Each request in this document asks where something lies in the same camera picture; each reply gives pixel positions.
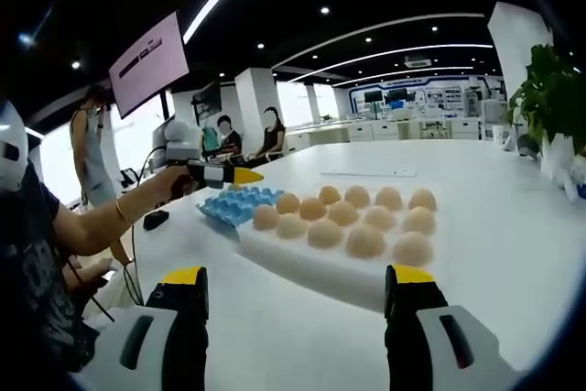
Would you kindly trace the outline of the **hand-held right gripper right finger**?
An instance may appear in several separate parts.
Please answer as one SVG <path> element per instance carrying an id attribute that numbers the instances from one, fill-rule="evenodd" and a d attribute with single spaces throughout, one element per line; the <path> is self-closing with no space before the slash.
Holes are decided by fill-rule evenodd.
<path id="1" fill-rule="evenodd" d="M 391 390 L 511 390 L 521 378 L 498 338 L 433 277 L 413 266 L 385 273 L 385 348 Z"/>

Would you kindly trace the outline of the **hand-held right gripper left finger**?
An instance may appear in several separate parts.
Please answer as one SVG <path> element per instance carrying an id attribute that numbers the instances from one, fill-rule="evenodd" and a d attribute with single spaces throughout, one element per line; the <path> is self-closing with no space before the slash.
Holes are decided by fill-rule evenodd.
<path id="1" fill-rule="evenodd" d="M 203 390 L 208 319 L 206 268 L 167 274 L 145 306 L 125 311 L 98 337 L 89 362 L 89 388 Z"/>

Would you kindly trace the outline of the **person's left hand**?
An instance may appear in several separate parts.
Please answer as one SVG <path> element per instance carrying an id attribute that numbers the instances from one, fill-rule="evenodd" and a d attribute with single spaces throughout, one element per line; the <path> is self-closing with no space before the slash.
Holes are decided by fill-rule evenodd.
<path id="1" fill-rule="evenodd" d="M 189 173 L 187 166 L 170 166 L 157 176 L 157 194 L 160 201 L 174 201 L 196 191 L 200 183 Z"/>

